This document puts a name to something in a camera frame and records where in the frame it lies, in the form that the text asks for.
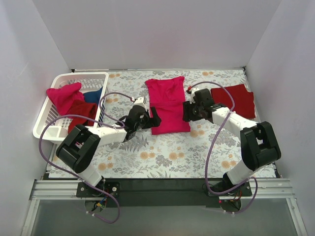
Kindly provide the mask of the pink t shirt in basket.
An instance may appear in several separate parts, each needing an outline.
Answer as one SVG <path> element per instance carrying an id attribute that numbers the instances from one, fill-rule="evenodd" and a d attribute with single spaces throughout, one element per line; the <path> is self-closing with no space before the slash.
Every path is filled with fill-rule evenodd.
<path id="1" fill-rule="evenodd" d="M 84 101 L 83 93 L 80 92 L 81 87 L 82 84 L 76 82 L 61 88 L 49 88 L 46 93 L 58 113 L 66 115 L 75 100 Z"/>

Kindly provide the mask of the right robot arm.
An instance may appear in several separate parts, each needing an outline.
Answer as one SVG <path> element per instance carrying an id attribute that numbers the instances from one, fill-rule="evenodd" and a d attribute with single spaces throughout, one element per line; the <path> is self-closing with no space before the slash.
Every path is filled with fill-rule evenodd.
<path id="1" fill-rule="evenodd" d="M 273 127 L 264 121 L 261 123 L 244 118 L 221 103 L 215 103 L 208 89 L 189 87 L 190 99 L 183 103 L 183 120 L 201 119 L 219 126 L 219 131 L 226 129 L 234 134 L 241 144 L 241 160 L 214 186 L 205 185 L 213 195 L 234 195 L 241 186 L 258 170 L 270 165 L 281 157 L 281 151 Z"/>

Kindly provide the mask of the dark red crumpled t shirt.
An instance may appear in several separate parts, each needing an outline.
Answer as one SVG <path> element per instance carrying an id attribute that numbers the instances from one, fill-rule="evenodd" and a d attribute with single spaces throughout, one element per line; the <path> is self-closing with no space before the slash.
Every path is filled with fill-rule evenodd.
<path id="1" fill-rule="evenodd" d="M 72 122 L 68 126 L 68 133 L 70 133 L 72 129 L 78 124 L 93 126 L 94 122 L 86 119 L 86 117 L 95 119 L 96 112 L 97 105 L 95 103 L 87 103 L 81 100 L 74 100 L 67 114 L 80 115 L 83 116 L 83 118 L 71 117 Z"/>

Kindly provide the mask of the aluminium frame rail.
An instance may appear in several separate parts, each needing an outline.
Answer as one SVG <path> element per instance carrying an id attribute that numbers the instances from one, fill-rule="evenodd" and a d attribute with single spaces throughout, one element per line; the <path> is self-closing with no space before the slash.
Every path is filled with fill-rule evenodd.
<path id="1" fill-rule="evenodd" d="M 75 198 L 79 180 L 36 180 L 33 184 L 31 200 L 67 200 Z M 291 182 L 286 178 L 259 178 L 257 199 L 295 198 Z"/>

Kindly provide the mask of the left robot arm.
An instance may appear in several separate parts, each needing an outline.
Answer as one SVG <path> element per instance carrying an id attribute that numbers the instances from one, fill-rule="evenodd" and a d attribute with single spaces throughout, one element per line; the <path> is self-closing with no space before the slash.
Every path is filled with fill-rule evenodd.
<path id="1" fill-rule="evenodd" d="M 77 187 L 77 197 L 104 197 L 107 192 L 119 196 L 120 183 L 109 181 L 96 171 L 92 160 L 98 147 L 110 143 L 124 143 L 134 138 L 140 129 L 161 125 L 161 116 L 155 107 L 149 110 L 134 105 L 129 114 L 121 117 L 113 128 L 88 128 L 76 125 L 57 148 L 56 156 L 84 182 Z"/>

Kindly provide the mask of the floral patterned table mat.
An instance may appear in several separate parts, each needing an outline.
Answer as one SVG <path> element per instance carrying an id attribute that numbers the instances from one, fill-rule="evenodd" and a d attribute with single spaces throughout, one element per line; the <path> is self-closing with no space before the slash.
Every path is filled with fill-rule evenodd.
<path id="1" fill-rule="evenodd" d="M 248 83 L 243 70 L 111 71 L 105 123 L 128 114 L 128 96 L 148 96 L 147 80 L 178 76 L 185 78 L 185 87 L 197 84 L 200 89 Z M 240 142 L 229 131 L 205 120 L 190 127 L 188 133 L 163 135 L 138 131 L 130 141 L 99 147 L 92 165 L 105 178 L 220 178 L 241 160 Z"/>

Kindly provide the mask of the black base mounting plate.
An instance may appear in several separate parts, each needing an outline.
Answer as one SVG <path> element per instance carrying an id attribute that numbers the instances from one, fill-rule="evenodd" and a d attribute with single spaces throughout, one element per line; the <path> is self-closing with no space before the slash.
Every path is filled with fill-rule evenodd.
<path id="1" fill-rule="evenodd" d="M 220 206 L 219 196 L 208 192 L 203 178 L 108 178 L 97 188 L 121 207 Z"/>

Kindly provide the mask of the blue t shirt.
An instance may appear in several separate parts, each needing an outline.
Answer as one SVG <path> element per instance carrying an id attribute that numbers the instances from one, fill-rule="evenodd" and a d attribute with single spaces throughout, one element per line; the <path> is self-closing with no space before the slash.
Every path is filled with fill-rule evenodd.
<path id="1" fill-rule="evenodd" d="M 83 94 L 84 101 L 87 103 L 95 103 L 98 104 L 101 98 L 103 87 L 96 91 L 89 91 Z"/>

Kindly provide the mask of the bright pink t shirt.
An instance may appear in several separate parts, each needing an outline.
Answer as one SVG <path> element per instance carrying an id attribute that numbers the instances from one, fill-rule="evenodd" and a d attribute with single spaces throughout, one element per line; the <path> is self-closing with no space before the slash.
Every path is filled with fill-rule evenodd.
<path id="1" fill-rule="evenodd" d="M 149 79 L 148 88 L 150 107 L 154 107 L 161 123 L 151 129 L 152 135 L 190 132 L 190 125 L 183 121 L 183 103 L 185 102 L 183 76 L 173 79 Z"/>

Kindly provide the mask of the folded dark red t shirt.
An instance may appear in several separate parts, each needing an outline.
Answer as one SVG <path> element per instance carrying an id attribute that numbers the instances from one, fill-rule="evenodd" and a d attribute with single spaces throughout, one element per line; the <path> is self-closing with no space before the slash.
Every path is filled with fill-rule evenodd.
<path id="1" fill-rule="evenodd" d="M 234 100 L 235 106 L 233 111 L 247 119 L 254 119 L 256 117 L 253 92 L 249 92 L 244 84 L 225 87 L 225 89 Z M 228 108 L 232 108 L 232 101 L 224 89 L 212 88 L 210 92 L 215 103 L 222 103 Z"/>

